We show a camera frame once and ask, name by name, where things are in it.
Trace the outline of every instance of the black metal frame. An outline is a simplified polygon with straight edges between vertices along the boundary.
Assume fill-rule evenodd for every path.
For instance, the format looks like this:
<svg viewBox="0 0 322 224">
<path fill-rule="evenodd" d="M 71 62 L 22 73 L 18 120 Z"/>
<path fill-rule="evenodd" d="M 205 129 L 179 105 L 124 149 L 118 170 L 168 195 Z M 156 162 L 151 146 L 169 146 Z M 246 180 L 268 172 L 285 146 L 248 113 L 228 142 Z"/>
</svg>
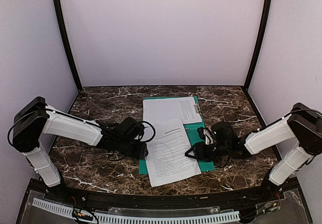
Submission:
<svg viewBox="0 0 322 224">
<path fill-rule="evenodd" d="M 59 26 L 59 30 L 60 30 L 61 40 L 64 45 L 68 64 L 69 64 L 69 67 L 70 67 L 70 70 L 72 73 L 72 77 L 74 78 L 74 82 L 76 84 L 76 87 L 77 87 L 78 91 L 80 91 L 83 87 L 82 87 L 82 83 L 81 83 L 81 80 L 80 80 L 78 72 L 77 72 L 76 64 L 75 64 L 75 61 L 74 61 L 74 58 L 72 55 L 72 51 L 71 51 L 71 47 L 70 47 L 70 43 L 68 40 L 68 35 L 67 35 L 67 31 L 66 31 L 66 26 L 65 26 L 65 21 L 64 21 L 64 17 L 63 17 L 63 13 L 62 13 L 60 0 L 53 0 L 53 1 L 54 1 L 56 17 L 57 17 L 57 21 L 58 21 L 58 26 Z"/>
<path fill-rule="evenodd" d="M 256 40 L 255 48 L 254 48 L 254 53 L 253 53 L 250 68 L 248 70 L 247 77 L 246 77 L 245 84 L 244 84 L 244 87 L 245 87 L 246 91 L 248 91 L 248 88 L 251 85 L 251 81 L 252 81 L 252 78 L 254 76 L 254 72 L 255 72 L 257 61 L 258 61 L 258 57 L 259 57 L 260 52 L 261 52 L 262 43 L 263 43 L 265 30 L 266 30 L 266 25 L 267 25 L 267 20 L 268 20 L 268 14 L 269 14 L 269 11 L 270 11 L 270 6 L 271 6 L 271 0 L 264 0 L 262 18 L 261 18 L 260 27 L 259 27 L 259 30 L 258 30 L 258 35 L 257 35 L 257 40 Z"/>
<path fill-rule="evenodd" d="M 31 179 L 24 199 L 22 201 L 16 224 L 20 224 L 25 210 L 26 202 L 30 190 L 41 192 L 45 197 L 54 201 L 49 193 L 46 192 L 48 187 L 39 180 Z M 241 198 L 245 191 L 255 191 L 260 187 L 253 187 L 247 190 L 236 190 L 227 192 L 218 192 L 211 194 L 187 195 L 187 196 L 142 196 L 142 195 L 123 195 L 109 194 L 96 191 L 80 190 L 68 187 L 67 190 L 76 198 L 78 205 L 83 208 L 95 211 L 109 210 L 110 207 L 132 208 L 132 209 L 189 209 L 219 206 L 221 210 L 234 209 L 239 210 L 241 216 L 250 211 L 256 210 L 256 204 L 260 200 L 244 200 Z M 283 192 L 298 189 L 302 199 L 304 209 L 309 223 L 312 223 L 312 217 L 307 207 L 306 200 L 296 177 L 289 179 L 283 184 Z"/>
<path fill-rule="evenodd" d="M 264 127 L 266 127 L 266 123 L 265 123 L 265 121 L 264 121 L 264 119 L 263 119 L 263 117 L 262 117 L 261 113 L 259 112 L 258 108 L 256 107 L 256 105 L 255 105 L 255 103 L 254 103 L 254 101 L 253 101 L 252 97 L 251 97 L 251 96 L 250 96 L 250 94 L 248 93 L 247 89 L 246 89 L 245 87 L 242 87 L 242 90 L 243 90 L 243 92 L 244 92 L 244 94 L 245 94 L 245 96 L 246 96 L 247 100 L 249 101 L 249 103 L 250 103 L 250 105 L 251 105 L 252 109 L 254 110 L 254 112 L 255 112 L 255 114 L 256 114 L 256 116 L 257 116 L 257 119 L 258 119 L 258 121 L 260 122 L 260 125 L 261 125 L 263 128 L 264 128 Z M 278 149 L 277 149 L 276 145 L 272 146 L 272 149 L 273 149 L 273 151 L 274 151 L 274 154 L 275 154 L 275 156 L 276 156 L 277 160 L 278 160 L 278 161 L 281 161 L 281 160 L 282 160 L 282 157 L 281 157 L 280 152 L 278 151 Z"/>
<path fill-rule="evenodd" d="M 76 64 L 75 64 L 75 61 L 74 61 L 74 58 L 72 55 L 72 51 L 71 51 L 71 47 L 70 47 L 70 43 L 68 40 L 65 21 L 64 21 L 64 17 L 63 17 L 63 13 L 62 13 L 62 8 L 61 8 L 61 3 L 60 3 L 60 0 L 53 0 L 53 1 L 54 1 L 57 21 L 58 21 L 58 25 L 59 25 L 59 30 L 60 30 L 60 34 L 61 34 L 64 48 L 65 48 L 65 53 L 66 53 L 66 56 L 68 59 L 69 67 L 70 67 L 72 76 L 74 78 L 75 84 L 77 86 L 77 89 L 78 89 L 78 91 L 80 91 L 83 87 L 82 87 L 81 80 L 80 80 L 78 72 L 77 72 Z M 252 61 L 251 61 L 251 64 L 250 64 L 250 67 L 248 70 L 248 74 L 247 74 L 247 77 L 245 80 L 245 84 L 244 84 L 244 88 L 246 89 L 246 91 L 248 91 L 248 88 L 251 84 L 251 81 L 252 81 L 252 78 L 253 78 L 253 75 L 255 72 L 256 64 L 258 61 L 258 57 L 259 57 L 259 54 L 261 51 L 261 47 L 262 47 L 262 43 L 263 43 L 263 39 L 264 39 L 264 34 L 265 34 L 265 29 L 266 29 L 266 24 L 267 24 L 267 19 L 268 19 L 268 14 L 269 14 L 269 10 L 270 10 L 270 5 L 271 5 L 271 0 L 264 0 L 261 23 L 260 23 L 260 27 L 258 30 L 254 53 L 253 53 Z"/>
</svg>

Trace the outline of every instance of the dark brown marble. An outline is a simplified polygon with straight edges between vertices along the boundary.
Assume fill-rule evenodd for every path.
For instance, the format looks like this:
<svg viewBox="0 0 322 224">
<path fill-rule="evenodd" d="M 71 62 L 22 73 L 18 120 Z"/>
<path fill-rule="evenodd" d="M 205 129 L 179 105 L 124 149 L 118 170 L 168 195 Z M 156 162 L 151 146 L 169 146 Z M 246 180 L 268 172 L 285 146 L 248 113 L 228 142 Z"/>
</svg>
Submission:
<svg viewBox="0 0 322 224">
<path fill-rule="evenodd" d="M 239 136 L 260 127 L 240 87 L 162 86 L 84 88 L 70 114 L 89 120 L 121 122 L 132 116 L 142 119 L 144 97 L 197 96 L 207 127 L 230 122 Z M 136 195 L 188 195 L 239 190 L 260 185 L 277 163 L 271 149 L 248 160 L 230 160 L 225 168 L 187 180 L 151 187 L 148 175 L 139 175 L 138 160 L 108 160 L 108 153 L 84 143 L 58 137 L 50 153 L 68 186 L 108 193 Z M 224 164 L 225 158 L 217 164 Z"/>
</svg>

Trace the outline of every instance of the white backdrop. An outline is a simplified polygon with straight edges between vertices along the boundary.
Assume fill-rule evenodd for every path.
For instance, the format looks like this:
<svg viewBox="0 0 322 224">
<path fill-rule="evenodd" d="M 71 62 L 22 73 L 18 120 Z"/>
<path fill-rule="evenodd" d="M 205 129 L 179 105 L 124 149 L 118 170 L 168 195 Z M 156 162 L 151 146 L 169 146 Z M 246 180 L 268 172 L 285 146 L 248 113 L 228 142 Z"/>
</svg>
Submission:
<svg viewBox="0 0 322 224">
<path fill-rule="evenodd" d="M 322 111 L 322 0 L 272 0 L 250 94 L 267 123 L 297 102 Z M 295 144 L 278 146 L 284 156 Z M 313 222 L 322 221 L 322 156 L 297 173 Z"/>
<path fill-rule="evenodd" d="M 14 116 L 37 96 L 61 111 L 77 89 L 53 0 L 0 0 L 0 223 L 16 223 L 31 177 L 26 158 L 7 141 Z M 41 138 L 49 150 L 53 136 Z"/>
<path fill-rule="evenodd" d="M 264 0 L 61 0 L 84 86 L 243 85 Z"/>
</svg>

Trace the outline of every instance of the paper document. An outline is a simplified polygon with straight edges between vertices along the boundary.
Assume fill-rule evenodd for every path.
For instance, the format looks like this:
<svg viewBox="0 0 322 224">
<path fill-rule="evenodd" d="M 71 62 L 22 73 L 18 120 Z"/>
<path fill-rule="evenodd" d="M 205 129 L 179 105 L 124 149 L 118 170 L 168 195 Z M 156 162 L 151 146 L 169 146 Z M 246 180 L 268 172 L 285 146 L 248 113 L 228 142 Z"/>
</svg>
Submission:
<svg viewBox="0 0 322 224">
<path fill-rule="evenodd" d="M 181 119 L 183 124 L 202 122 L 193 97 L 143 100 L 143 120 Z"/>
<path fill-rule="evenodd" d="M 184 180 L 201 171 L 198 162 L 185 156 L 191 147 L 180 119 L 153 121 L 155 138 L 147 143 L 146 166 L 152 187 Z"/>
</svg>

